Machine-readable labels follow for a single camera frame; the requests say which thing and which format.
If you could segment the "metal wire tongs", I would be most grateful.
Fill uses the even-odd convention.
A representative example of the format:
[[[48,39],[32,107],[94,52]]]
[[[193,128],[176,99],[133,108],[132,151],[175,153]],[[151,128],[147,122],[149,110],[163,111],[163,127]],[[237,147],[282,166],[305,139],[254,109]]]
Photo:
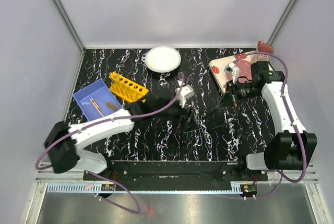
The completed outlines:
[[[198,127],[199,136],[201,140],[201,144],[197,145],[203,147],[205,145],[205,138],[204,138],[205,135],[203,133],[203,126],[202,126],[204,120],[203,115],[200,114],[199,109],[195,106],[194,102],[191,103],[191,110],[196,126]]]

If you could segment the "brown test tube brush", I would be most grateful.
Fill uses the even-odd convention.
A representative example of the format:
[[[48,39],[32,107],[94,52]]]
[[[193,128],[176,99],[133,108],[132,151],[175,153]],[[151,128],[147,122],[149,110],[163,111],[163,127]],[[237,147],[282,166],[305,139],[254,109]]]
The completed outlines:
[[[100,100],[101,102],[103,102],[109,109],[113,110],[113,111],[117,111],[118,110],[118,107],[114,104],[112,104],[111,102],[109,101],[105,101],[99,97],[95,97],[96,99]]]

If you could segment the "clear glass test tube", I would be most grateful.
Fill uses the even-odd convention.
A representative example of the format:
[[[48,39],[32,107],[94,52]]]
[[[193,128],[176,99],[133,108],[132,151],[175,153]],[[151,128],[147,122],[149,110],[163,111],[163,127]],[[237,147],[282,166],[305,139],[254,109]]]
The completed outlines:
[[[109,78],[111,80],[111,82],[114,84],[114,83],[119,83],[119,82],[122,82],[123,81],[123,76],[122,75],[119,75],[118,73],[116,72],[111,72],[110,75],[109,75]]]

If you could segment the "wooden test tube clamp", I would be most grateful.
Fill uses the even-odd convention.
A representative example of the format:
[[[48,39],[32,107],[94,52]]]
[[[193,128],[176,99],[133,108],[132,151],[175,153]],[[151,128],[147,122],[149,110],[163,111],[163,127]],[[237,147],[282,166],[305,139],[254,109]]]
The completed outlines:
[[[93,99],[93,98],[90,98],[90,102],[91,104],[94,106],[94,108],[97,110],[97,112],[102,116],[104,117],[102,111],[101,111],[101,108],[99,107],[99,105],[96,103],[96,101]]]

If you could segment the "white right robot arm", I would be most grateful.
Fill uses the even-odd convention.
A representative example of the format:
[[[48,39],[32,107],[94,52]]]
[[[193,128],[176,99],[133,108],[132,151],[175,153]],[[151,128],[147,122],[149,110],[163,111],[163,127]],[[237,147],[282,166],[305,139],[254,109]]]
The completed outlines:
[[[230,63],[224,70],[232,76],[227,82],[230,98],[237,106],[243,99],[262,96],[267,102],[275,127],[275,136],[263,152],[246,156],[250,170],[303,170],[307,168],[317,145],[314,133],[307,132],[297,118],[289,97],[285,75],[272,69],[269,62],[251,65],[252,79],[239,82],[239,68]]]

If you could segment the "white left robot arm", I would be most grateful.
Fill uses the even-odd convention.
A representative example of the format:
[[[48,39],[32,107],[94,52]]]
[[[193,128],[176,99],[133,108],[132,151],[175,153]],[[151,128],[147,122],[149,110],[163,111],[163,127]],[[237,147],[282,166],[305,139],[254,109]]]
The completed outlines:
[[[101,173],[107,168],[107,161],[102,154],[95,154],[85,148],[95,142],[134,129],[137,121],[150,120],[154,117],[172,120],[186,118],[185,109],[190,96],[179,95],[173,99],[155,96],[144,98],[127,107],[91,122],[66,125],[57,122],[44,142],[44,155],[50,160],[49,167],[56,174],[73,168]]]

